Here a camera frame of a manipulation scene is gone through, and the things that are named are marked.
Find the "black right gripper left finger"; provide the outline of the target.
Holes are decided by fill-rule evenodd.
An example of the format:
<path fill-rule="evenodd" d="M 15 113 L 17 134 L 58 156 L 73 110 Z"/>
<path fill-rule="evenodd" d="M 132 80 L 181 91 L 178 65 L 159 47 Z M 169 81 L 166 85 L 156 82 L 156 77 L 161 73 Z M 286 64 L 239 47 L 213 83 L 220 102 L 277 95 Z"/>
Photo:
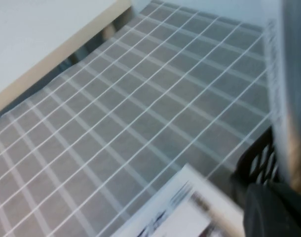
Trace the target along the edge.
<path fill-rule="evenodd" d="M 243 226 L 247 237 L 287 237 L 289 214 L 273 191 L 251 184 L 246 193 Z"/>

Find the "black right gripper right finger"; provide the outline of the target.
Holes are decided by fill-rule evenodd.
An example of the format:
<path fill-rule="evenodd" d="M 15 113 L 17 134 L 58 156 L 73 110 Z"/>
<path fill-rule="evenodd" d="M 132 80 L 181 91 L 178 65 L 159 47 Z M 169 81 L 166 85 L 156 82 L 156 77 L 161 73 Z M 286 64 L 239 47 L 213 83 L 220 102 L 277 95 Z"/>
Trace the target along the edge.
<path fill-rule="evenodd" d="M 279 197 L 284 208 L 291 215 L 297 229 L 301 230 L 301 194 L 283 183 L 272 183 L 272 190 Z"/>

